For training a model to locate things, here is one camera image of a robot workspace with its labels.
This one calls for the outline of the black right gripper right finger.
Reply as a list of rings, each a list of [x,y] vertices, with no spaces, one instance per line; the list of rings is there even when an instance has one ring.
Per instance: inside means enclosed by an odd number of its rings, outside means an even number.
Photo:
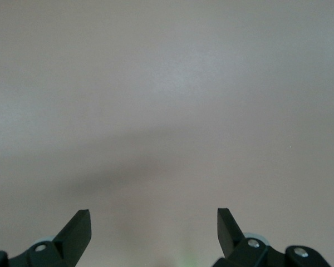
[[[259,238],[245,237],[229,209],[218,209],[217,229],[224,256],[214,263],[215,267],[284,266],[284,254]]]

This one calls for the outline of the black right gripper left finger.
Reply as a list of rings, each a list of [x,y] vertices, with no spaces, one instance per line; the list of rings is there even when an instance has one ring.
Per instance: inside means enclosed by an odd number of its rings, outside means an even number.
[[[74,267],[91,240],[91,217],[79,210],[51,241],[32,245],[22,254],[8,260],[9,266]]]

